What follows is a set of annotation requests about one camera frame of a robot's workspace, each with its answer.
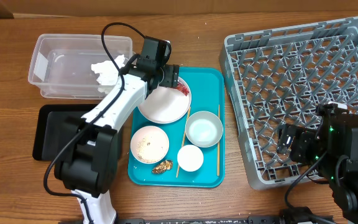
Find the red foil snack wrapper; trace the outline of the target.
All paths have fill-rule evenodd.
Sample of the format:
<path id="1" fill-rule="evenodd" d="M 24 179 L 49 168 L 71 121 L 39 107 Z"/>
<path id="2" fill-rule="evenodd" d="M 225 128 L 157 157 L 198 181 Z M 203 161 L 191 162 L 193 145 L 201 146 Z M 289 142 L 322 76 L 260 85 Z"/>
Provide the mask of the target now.
<path id="1" fill-rule="evenodd" d="M 175 89 L 180 91 L 185 96 L 187 96 L 189 94 L 189 89 L 182 82 L 178 82 L 178 84 L 175 87 Z"/>

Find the grey-green bowl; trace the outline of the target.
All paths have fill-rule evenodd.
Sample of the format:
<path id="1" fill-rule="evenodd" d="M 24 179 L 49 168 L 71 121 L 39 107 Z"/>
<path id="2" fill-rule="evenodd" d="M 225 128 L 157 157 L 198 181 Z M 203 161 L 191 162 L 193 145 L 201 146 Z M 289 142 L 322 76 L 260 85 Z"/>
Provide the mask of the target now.
<path id="1" fill-rule="evenodd" d="M 209 111 L 192 114 L 185 125 L 187 139 L 198 147 L 211 147 L 223 136 L 223 124 L 219 117 Z"/>

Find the pink bowl with rice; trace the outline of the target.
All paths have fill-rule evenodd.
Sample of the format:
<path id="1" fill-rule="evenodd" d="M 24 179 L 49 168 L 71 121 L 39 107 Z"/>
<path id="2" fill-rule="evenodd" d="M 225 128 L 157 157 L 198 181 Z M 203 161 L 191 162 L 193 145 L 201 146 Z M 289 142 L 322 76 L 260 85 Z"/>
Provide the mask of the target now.
<path id="1" fill-rule="evenodd" d="M 144 126 L 133 134 L 130 149 L 137 161 L 154 164 L 167 155 L 169 145 L 169 138 L 163 129 L 157 126 Z"/>

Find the small white cup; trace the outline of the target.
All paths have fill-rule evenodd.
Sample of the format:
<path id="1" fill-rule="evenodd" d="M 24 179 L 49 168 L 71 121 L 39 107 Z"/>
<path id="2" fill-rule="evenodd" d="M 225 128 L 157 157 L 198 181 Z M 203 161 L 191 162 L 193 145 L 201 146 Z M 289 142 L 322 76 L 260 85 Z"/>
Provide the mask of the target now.
<path id="1" fill-rule="evenodd" d="M 194 145 L 183 146 L 178 154 L 177 161 L 180 168 L 187 172 L 197 171 L 204 161 L 204 155 L 201 149 Z"/>

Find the brown food scrap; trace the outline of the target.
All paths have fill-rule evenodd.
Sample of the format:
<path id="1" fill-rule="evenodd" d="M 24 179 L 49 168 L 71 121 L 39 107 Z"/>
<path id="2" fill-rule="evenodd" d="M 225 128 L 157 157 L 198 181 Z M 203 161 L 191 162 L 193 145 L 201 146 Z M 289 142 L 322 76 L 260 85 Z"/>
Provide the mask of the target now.
<path id="1" fill-rule="evenodd" d="M 172 167 L 173 167 L 173 161 L 164 160 L 152 169 L 152 173 L 153 174 L 163 174 L 164 172 L 171 170 Z"/>

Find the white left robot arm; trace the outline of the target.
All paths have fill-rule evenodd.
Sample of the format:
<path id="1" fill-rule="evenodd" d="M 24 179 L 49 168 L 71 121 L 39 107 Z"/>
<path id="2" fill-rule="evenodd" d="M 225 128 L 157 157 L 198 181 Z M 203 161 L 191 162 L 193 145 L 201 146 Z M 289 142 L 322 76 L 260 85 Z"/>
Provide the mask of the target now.
<path id="1" fill-rule="evenodd" d="M 80 204 L 83 223 L 114 223 L 109 188 L 121 156 L 121 128 L 132 111 L 159 86 L 178 85 L 178 65 L 120 69 L 111 92 L 80 118 L 68 117 L 59 135 L 60 152 L 48 166 Z"/>

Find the clear plastic waste bin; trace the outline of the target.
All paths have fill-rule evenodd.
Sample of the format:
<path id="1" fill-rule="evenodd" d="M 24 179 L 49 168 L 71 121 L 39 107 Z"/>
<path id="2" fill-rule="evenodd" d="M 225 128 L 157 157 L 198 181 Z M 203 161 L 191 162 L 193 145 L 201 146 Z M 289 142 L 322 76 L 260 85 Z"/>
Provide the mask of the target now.
<path id="1" fill-rule="evenodd" d="M 98 75 L 91 65 L 111 60 L 100 35 L 42 34 L 29 67 L 28 82 L 45 98 L 92 99 L 107 94 L 98 91 Z"/>

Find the large white plate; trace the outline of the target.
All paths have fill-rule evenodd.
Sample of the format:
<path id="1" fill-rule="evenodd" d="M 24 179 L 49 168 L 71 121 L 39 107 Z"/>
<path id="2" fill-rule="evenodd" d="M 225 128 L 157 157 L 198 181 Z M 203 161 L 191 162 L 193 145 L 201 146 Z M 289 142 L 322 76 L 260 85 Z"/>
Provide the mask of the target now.
<path id="1" fill-rule="evenodd" d="M 157 124 L 173 123 L 181 119 L 190 108 L 191 91 L 181 77 L 178 78 L 178 83 L 188 90 L 187 95 L 180 90 L 158 86 L 138 106 L 140 113 L 149 121 Z"/>

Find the teal serving tray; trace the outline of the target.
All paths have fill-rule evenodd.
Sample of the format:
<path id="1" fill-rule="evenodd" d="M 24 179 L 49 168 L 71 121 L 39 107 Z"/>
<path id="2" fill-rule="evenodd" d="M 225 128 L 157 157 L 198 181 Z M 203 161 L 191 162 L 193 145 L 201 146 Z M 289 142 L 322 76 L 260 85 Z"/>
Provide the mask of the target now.
<path id="1" fill-rule="evenodd" d="M 221 121 L 224 119 L 224 79 L 219 70 L 213 68 L 181 67 L 179 77 L 184 79 L 191 91 L 191 112 L 190 116 L 198 111 L 209 111 L 218 115 L 220 105 Z M 201 168 L 194 172 L 185 170 L 177 172 L 177 153 L 180 150 L 185 120 L 187 114 L 173 123 L 157 124 L 146 119 L 136 108 L 133 111 L 132 132 L 144 126 L 157 126 L 165 131 L 169 138 L 169 150 L 164 157 L 173 161 L 173 168 L 163 174 L 153 174 L 155 164 L 143 164 L 135 159 L 132 153 L 129 154 L 128 176 L 133 183 L 138 185 L 159 185 L 173 187 L 204 187 L 214 188 L 220 185 L 224 179 L 225 172 L 225 140 L 220 140 L 220 176 L 217 171 L 217 145 L 202 149 L 204 162 Z"/>

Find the crumpled white paper napkin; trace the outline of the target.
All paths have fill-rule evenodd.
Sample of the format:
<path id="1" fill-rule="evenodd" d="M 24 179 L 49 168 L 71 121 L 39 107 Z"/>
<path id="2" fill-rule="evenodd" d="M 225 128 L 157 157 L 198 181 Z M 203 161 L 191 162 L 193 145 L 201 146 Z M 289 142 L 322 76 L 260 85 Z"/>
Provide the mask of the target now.
<path id="1" fill-rule="evenodd" d="M 111 60 L 92 64 L 91 70 L 98 75 L 98 91 L 108 94 L 118 81 L 119 70 Z"/>

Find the right wooden chopstick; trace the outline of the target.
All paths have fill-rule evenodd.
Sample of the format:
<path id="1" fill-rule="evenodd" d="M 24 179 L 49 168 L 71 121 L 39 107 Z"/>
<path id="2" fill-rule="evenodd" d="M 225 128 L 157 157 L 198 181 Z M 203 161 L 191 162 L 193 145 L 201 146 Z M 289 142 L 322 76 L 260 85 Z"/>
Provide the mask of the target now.
<path id="1" fill-rule="evenodd" d="M 221 113 L 220 113 L 220 105 L 218 105 L 218 118 L 219 118 L 219 121 L 221 120 Z M 216 171 L 216 175 L 217 176 L 220 176 L 220 139 L 221 137 L 219 138 L 219 141 L 217 143 L 217 171 Z"/>

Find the wooden chopstick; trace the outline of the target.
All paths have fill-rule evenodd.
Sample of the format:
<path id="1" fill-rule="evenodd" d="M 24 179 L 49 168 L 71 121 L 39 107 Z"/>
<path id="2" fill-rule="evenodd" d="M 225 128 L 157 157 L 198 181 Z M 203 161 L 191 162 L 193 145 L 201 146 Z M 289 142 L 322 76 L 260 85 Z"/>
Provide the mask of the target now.
<path id="1" fill-rule="evenodd" d="M 219 118 L 219 121 L 221 120 L 221 113 L 220 113 L 220 105 L 218 105 L 218 118 Z M 217 171 L 216 171 L 216 175 L 217 176 L 220 176 L 220 139 L 221 137 L 219 138 L 219 141 L 217 143 Z"/>
<path id="2" fill-rule="evenodd" d="M 187 112 L 187 116 L 186 116 L 186 120 L 185 120 L 185 126 L 186 126 L 186 122 L 188 121 L 188 118 L 190 117 L 190 112 L 191 112 L 191 107 L 188 108 L 188 112 Z M 183 131 L 181 148 L 185 145 L 185 139 L 186 139 L 186 128 L 184 128 L 184 131 Z M 180 171 L 180 165 L 179 165 L 178 160 L 177 160 L 177 163 L 178 163 L 178 166 L 177 166 L 177 172 L 176 172 L 176 176 L 175 176 L 176 178 L 178 178 L 179 171 Z"/>

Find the left wooden chopstick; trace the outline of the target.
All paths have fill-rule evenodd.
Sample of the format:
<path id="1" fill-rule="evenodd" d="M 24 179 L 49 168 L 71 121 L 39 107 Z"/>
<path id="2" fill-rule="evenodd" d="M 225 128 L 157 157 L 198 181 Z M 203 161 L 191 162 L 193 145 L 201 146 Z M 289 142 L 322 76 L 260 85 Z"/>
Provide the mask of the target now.
<path id="1" fill-rule="evenodd" d="M 186 126 L 186 122 L 188 121 L 188 118 L 190 117 L 190 112 L 191 112 L 191 107 L 188 108 L 188 112 L 187 112 L 187 116 L 186 116 L 186 120 L 185 120 L 185 126 Z M 186 128 L 184 128 L 184 131 L 183 131 L 181 148 L 185 145 L 185 139 L 186 139 Z M 179 165 L 178 160 L 177 160 L 177 163 L 178 163 L 178 166 L 177 166 L 177 172 L 176 172 L 176 176 L 175 176 L 176 178 L 178 178 L 179 171 L 180 171 L 180 165 Z"/>

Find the black rectangular tray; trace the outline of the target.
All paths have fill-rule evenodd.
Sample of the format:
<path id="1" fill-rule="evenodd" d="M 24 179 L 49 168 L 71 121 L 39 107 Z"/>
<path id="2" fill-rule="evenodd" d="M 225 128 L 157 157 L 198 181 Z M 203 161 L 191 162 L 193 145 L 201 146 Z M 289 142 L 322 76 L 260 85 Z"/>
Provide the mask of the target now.
<path id="1" fill-rule="evenodd" d="M 32 157 L 51 161 L 62 148 L 59 146 L 61 125 L 68 116 L 80 118 L 96 104 L 44 105 L 39 111 Z"/>

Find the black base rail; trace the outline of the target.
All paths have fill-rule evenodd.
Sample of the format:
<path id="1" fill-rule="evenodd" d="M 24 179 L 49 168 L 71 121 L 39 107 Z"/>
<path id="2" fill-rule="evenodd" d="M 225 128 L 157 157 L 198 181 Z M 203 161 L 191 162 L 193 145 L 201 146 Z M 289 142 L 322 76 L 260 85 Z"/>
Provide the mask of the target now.
<path id="1" fill-rule="evenodd" d="M 295 223 L 280 216 L 248 216 L 247 218 L 193 218 L 145 220 L 143 218 L 118 219 L 117 224 L 286 224 Z"/>

